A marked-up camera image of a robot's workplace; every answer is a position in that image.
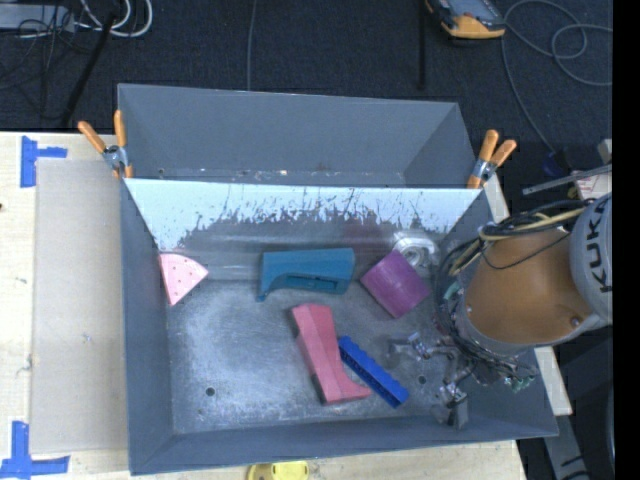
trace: blue tape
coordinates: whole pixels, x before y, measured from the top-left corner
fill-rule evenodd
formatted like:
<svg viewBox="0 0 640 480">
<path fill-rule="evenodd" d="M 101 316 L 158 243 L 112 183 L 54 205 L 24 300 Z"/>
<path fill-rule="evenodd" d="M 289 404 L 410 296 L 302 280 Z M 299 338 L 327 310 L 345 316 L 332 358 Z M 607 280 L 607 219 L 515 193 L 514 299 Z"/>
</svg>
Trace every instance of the blue tape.
<svg viewBox="0 0 640 480">
<path fill-rule="evenodd" d="M 22 156 L 20 160 L 20 186 L 33 187 L 36 184 L 36 160 L 41 157 L 66 158 L 65 148 L 48 147 L 38 149 L 38 142 L 22 136 Z"/>
<path fill-rule="evenodd" d="M 367 385 L 394 409 L 406 402 L 409 391 L 383 370 L 349 336 L 338 340 L 340 357 Z"/>
<path fill-rule="evenodd" d="M 59 475 L 69 469 L 70 456 L 59 459 L 31 460 L 29 455 L 29 425 L 11 423 L 11 458 L 3 459 L 0 478 L 29 480 L 33 475 Z"/>
</svg>

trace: white cable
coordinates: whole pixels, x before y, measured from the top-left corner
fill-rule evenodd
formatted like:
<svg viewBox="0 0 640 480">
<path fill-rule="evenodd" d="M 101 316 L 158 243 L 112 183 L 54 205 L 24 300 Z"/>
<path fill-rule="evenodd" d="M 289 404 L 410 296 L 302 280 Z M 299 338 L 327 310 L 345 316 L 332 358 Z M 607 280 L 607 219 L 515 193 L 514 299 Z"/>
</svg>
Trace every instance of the white cable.
<svg viewBox="0 0 640 480">
<path fill-rule="evenodd" d="M 151 4 L 151 0 L 144 0 L 145 1 L 145 5 L 147 7 L 147 13 L 148 13 L 148 18 L 147 18 L 147 22 L 144 24 L 144 26 L 140 29 L 140 30 L 136 30 L 135 32 L 120 32 L 119 30 L 117 30 L 118 28 L 122 27 L 130 18 L 131 16 L 131 4 L 129 2 L 129 0 L 125 0 L 125 3 L 127 5 L 127 12 L 126 15 L 123 19 L 121 19 L 119 22 L 115 23 L 110 30 L 110 33 L 116 37 L 140 37 L 141 35 L 145 34 L 149 28 L 151 28 L 151 24 L 153 23 L 153 6 Z M 82 4 L 82 7 L 84 9 L 84 11 L 87 13 L 87 15 L 91 18 L 91 20 L 96 24 L 96 26 L 92 26 L 92 25 L 88 25 L 86 23 L 76 23 L 77 26 L 79 27 L 83 27 L 83 28 L 89 28 L 91 30 L 95 30 L 95 31 L 101 31 L 103 28 L 103 24 L 100 22 L 100 20 L 98 18 L 96 18 L 96 16 L 91 12 L 91 9 L 89 8 L 89 5 L 87 4 L 86 0 L 80 0 L 80 3 Z"/>
</svg>

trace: black floor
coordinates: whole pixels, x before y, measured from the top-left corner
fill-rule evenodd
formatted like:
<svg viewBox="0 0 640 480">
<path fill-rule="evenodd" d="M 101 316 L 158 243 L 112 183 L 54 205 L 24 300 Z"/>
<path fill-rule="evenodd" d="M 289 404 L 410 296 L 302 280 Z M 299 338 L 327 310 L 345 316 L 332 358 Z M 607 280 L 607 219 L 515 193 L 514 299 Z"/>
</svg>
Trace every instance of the black floor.
<svg viewBox="0 0 640 480">
<path fill-rule="evenodd" d="M 88 22 L 80 0 L 17 1 L 58 4 Z M 568 187 L 531 196 L 524 187 L 602 164 L 597 146 L 612 137 L 614 2 L 491 1 L 506 18 L 504 37 L 460 46 L 431 15 L 421 30 L 421 0 L 151 0 L 150 30 L 109 36 L 90 72 L 99 32 L 29 38 L 25 23 L 20 34 L 0 31 L 0 130 L 75 130 L 84 119 L 112 132 L 121 82 L 454 101 L 476 152 L 489 128 L 518 142 L 498 175 L 511 212 L 528 210 L 566 198 Z M 86 2 L 102 22 L 118 9 L 117 0 Z M 144 0 L 131 2 L 139 29 L 149 12 Z M 533 473 L 544 467 L 540 442 L 521 445 L 530 480 L 552 478 Z"/>
</svg>

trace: bin floor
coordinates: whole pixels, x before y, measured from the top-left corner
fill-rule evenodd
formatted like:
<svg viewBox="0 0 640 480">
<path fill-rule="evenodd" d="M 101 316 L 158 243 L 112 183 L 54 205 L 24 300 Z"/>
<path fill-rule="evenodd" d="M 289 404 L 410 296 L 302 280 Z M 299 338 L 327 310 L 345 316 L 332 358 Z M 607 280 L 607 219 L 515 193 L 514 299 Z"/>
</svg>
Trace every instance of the bin floor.
<svg viewBox="0 0 640 480">
<path fill-rule="evenodd" d="M 440 337 L 431 323 L 431 296 L 395 319 L 358 282 L 342 295 L 282 289 L 257 302 L 256 294 L 251 282 L 205 280 L 168 309 L 177 433 L 424 415 L 437 403 L 446 359 L 387 353 L 392 337 L 419 331 L 426 344 Z M 350 336 L 409 390 L 403 405 L 394 409 L 375 392 L 363 400 L 322 405 L 296 344 L 291 314 L 309 302 L 331 307 L 337 336 Z"/>
</svg>

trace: pink rectangular block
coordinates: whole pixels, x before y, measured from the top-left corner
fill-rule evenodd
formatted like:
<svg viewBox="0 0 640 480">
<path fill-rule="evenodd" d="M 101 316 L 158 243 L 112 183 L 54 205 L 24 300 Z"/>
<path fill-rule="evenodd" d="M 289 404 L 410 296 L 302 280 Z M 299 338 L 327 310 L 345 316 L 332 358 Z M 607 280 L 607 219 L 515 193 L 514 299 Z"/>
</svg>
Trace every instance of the pink rectangular block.
<svg viewBox="0 0 640 480">
<path fill-rule="evenodd" d="M 302 304 L 292 311 L 300 331 L 296 343 L 309 373 L 318 380 L 323 402 L 334 404 L 369 396 L 371 390 L 352 381 L 344 371 L 331 308 Z"/>
</svg>

